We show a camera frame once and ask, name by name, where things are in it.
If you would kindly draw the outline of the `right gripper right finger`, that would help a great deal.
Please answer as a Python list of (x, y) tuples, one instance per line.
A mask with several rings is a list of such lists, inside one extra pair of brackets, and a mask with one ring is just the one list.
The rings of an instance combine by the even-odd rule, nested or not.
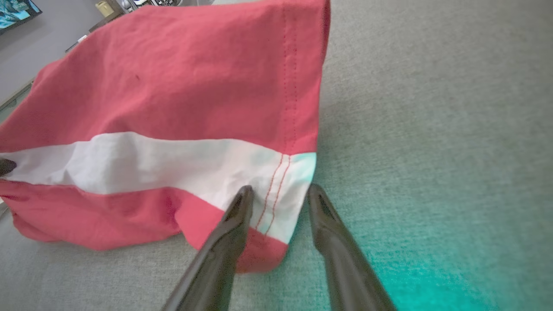
[(389, 294), (320, 185), (307, 193), (313, 243), (324, 259), (332, 311), (394, 311)]

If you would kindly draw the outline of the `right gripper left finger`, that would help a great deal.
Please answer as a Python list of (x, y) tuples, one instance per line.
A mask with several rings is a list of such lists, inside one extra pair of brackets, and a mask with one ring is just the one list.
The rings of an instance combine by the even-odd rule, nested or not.
[(253, 201), (253, 187), (241, 187), (162, 310), (228, 310), (237, 262), (246, 246)]

